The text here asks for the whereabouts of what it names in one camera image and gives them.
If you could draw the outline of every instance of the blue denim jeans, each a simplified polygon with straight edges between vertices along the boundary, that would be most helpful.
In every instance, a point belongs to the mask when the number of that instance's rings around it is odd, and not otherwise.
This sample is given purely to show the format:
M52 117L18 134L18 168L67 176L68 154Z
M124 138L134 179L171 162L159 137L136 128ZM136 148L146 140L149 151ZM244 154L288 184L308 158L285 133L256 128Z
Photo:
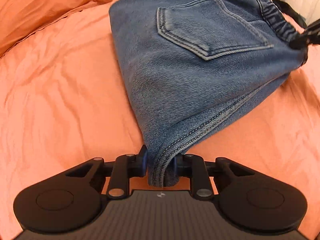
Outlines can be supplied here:
M305 59L271 0L120 0L109 14L158 187L178 181L175 155L247 114Z

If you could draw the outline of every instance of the elastic waistband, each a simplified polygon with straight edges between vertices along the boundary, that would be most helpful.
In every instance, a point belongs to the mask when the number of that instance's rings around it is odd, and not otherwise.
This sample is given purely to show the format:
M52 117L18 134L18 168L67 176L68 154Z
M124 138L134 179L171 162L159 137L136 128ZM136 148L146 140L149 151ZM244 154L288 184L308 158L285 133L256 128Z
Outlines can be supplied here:
M285 20L282 12L271 0L257 0L262 17L276 33L278 38L287 43L297 35L296 29Z

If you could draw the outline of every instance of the white logo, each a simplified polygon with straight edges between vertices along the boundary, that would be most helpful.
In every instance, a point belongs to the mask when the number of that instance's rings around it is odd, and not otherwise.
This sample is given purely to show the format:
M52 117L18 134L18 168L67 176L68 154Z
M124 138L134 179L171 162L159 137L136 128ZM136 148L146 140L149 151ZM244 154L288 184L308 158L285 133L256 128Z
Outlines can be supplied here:
M163 192L160 192L159 194L157 194L158 197L164 197L165 194Z

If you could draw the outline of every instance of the orange pillow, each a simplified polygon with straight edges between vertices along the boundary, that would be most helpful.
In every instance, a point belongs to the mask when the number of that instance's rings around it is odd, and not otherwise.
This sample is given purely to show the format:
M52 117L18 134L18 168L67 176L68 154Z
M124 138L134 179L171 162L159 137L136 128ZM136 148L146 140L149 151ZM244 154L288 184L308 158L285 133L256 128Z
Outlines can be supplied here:
M79 6L88 8L110 1L112 0L0 0L0 19L5 19L0 21L0 57L17 41L66 12Z

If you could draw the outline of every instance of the bed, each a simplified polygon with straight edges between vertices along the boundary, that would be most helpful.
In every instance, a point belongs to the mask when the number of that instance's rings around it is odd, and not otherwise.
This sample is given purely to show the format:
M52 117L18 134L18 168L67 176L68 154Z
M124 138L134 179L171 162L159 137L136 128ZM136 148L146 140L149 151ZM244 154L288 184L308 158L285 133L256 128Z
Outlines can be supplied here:
M116 0L0 0L0 235L21 231L12 204L25 187L93 157L114 161L143 144L114 52ZM295 27L302 31L292 19ZM252 112L192 147L301 190L299 228L320 231L320 47ZM132 188L153 189L132 179ZM175 189L188 187L181 180Z

